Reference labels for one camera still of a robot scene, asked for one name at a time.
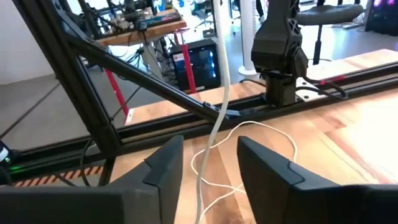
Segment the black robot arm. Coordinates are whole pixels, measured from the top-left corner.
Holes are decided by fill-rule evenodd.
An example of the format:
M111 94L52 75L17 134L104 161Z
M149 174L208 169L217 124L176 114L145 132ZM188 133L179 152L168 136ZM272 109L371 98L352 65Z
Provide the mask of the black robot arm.
M295 103L296 79L307 75L298 11L299 0L269 0L267 20L254 38L251 58L266 80L266 100L272 106Z

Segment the white column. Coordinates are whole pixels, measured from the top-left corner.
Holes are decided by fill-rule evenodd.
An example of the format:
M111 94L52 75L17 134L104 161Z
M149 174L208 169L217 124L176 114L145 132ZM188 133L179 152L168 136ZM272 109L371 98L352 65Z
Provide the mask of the white column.
M258 78L251 60L251 48L253 47L254 34L256 33L255 0L247 4L247 0L241 0L241 29L242 29L242 51L243 66L238 70L239 74L245 78Z

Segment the black chair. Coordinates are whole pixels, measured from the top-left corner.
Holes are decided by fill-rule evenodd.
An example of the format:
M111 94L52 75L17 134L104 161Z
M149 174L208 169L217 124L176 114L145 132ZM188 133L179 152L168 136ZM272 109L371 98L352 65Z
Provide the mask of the black chair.
M199 19L202 20L198 25L196 25L194 27L195 32L196 32L196 28L198 28L201 25L205 25L205 27L206 27L207 24L211 25L214 23L214 21L207 20L211 16L211 13L213 11L212 7L213 7L212 1L209 1L209 0L207 0L203 3L196 3L195 1L192 3L191 14L194 16L197 16Z
M315 50L313 53L313 65L319 64L322 46L322 26L351 22L364 11L363 7L359 4L340 4L337 6L330 6L323 5L324 2L324 0L319 0L317 6L314 6L309 10L301 11L297 14L298 24L303 26L319 26L318 39L315 42Z

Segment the warning tape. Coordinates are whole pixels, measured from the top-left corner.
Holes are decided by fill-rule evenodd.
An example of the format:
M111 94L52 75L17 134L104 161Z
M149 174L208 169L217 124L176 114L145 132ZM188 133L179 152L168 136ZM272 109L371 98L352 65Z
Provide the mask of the warning tape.
M102 170L104 169L103 166L93 166L93 167L87 167L85 169L85 174L87 176L89 175L95 175L95 174L100 174L102 173ZM71 180L75 178L81 177L81 170L76 169L76 170L71 170L68 172L62 172L60 173L61 176L64 178ZM39 186L39 185L45 185L45 184L51 184L59 180L57 177L54 175L45 175L42 177L37 177L33 179L27 179L27 180L22 180L19 182L14 183L15 187L34 187L34 186Z

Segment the white cord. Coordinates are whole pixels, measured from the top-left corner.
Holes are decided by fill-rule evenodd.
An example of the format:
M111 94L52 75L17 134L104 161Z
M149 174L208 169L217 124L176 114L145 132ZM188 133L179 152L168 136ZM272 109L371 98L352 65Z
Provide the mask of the white cord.
M233 129L229 132L229 134L227 135L226 138L224 138L222 141L220 141L219 143L215 144L214 146L211 146L210 149L213 149L214 147L217 147L217 146L219 146L220 144L223 144L225 141L227 141L227 140L229 139L229 137L231 137L232 133L233 133L238 127L240 127L240 126L242 126L242 125L244 125L244 124L258 124L258 125L261 125L261 126L263 126L263 127L270 128L270 129L272 129L273 131L277 131L278 133L280 133L280 134L284 135L285 137L287 137L287 139L290 141L290 143L292 144L292 147L293 147L293 162L296 161L296 158L297 158L297 145L296 145L295 141L292 139L292 137L290 137L290 136L289 136L288 134L286 134L285 132L283 132L283 131L281 131L281 130L278 130L278 129L272 127L272 126L269 126L269 125L266 125L266 124L262 124L262 123L260 123L260 122L255 122L255 121L245 121L245 122L242 122L242 123L238 124L235 128L233 128ZM192 170L194 171L194 173L196 173L196 175L198 175L198 172L196 171L195 167L193 166L193 162L195 161L195 158L196 158L197 156L199 156L201 153L203 153L203 152L205 152L205 151L206 151L206 149L201 150L200 152L196 153L196 154L193 156L192 160L191 160L191 168L192 168ZM245 192L244 190L241 190L241 189L240 189L240 188L243 186L243 184L239 185L238 187L233 187L233 186L224 185L224 184L212 183L212 182L209 182L209 181L205 180L204 178L201 178L201 179L202 179L202 181L204 181L204 182L205 182L206 184L208 184L208 185L212 185L212 186L216 186L216 187L226 187L226 188L233 189L233 190L232 190L231 192L229 192L229 193L223 195L223 196L218 197L218 198L217 198L216 200L214 200L211 204L209 204L209 206L207 206L207 207L204 209L204 211L202 212L202 214L200 215L199 222L200 222L200 221L202 220L202 218L205 216L205 213L206 213L214 204L216 204L219 200L221 200L221 199L223 199L223 198L226 198L226 197L228 197L228 196L234 194L235 192L241 192L241 193L243 193L243 194L246 194L246 192Z
M226 56L224 32L223 32L223 28L221 27L222 21L221 21L221 15L220 15L220 12L221 12L220 0L213 1L213 9L214 9L215 20L217 21L215 23L215 26L216 26L216 30L218 33L218 53L219 53L220 62L221 62L221 71L224 74L223 75L224 97L223 97L223 104L221 105L220 113L217 117L217 120L216 120L216 123L215 123L213 129L211 130L209 140L207 142L206 149L204 151L205 155L203 156L203 160L201 162L201 167L200 167L198 178L197 178L197 215L195 218L195 224L200 223L201 205L202 205L201 179L205 172L206 161L209 156L210 147L213 144L214 138L216 137L218 129L221 126L221 122L224 120L224 116L226 114L226 109L228 106L228 98L229 98L229 67L228 67L228 61L227 61L227 56Z

